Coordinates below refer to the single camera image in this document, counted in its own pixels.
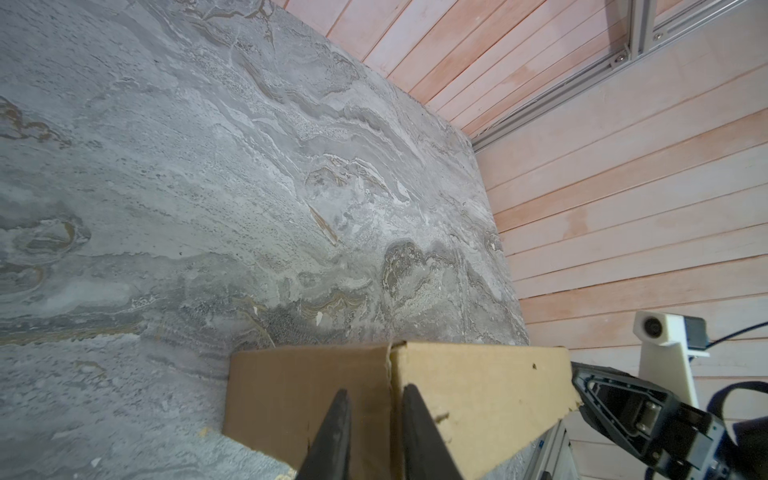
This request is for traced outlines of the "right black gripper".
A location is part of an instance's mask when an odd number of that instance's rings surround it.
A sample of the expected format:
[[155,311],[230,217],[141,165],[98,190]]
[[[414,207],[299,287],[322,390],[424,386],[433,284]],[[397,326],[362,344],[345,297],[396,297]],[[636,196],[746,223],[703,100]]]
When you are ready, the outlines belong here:
[[765,479],[767,419],[729,431],[719,417],[689,408],[673,392],[614,368],[573,362],[584,421],[642,462],[645,477]]

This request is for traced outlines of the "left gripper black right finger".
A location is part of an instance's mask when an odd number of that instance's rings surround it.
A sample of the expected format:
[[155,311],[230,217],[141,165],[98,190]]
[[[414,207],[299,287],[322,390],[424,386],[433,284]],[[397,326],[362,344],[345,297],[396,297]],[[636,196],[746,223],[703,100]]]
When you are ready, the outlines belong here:
[[406,385],[403,391],[401,431],[406,479],[462,479],[420,391],[414,384]]

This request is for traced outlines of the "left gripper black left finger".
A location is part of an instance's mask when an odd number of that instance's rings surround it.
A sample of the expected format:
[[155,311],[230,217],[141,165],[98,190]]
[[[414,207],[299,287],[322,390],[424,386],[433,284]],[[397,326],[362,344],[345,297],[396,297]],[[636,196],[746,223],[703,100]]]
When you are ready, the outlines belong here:
[[297,480],[347,480],[351,458],[349,393],[339,389],[296,475]]

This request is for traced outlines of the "brown cardboard box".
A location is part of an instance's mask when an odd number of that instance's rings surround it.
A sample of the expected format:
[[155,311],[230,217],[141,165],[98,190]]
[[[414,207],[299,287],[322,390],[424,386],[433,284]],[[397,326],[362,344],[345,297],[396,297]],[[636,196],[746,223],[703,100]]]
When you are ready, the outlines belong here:
[[402,479],[410,409],[451,466],[479,479],[575,412],[563,348],[425,342],[291,346],[235,353],[223,432],[300,468],[339,391],[351,410],[349,475]]

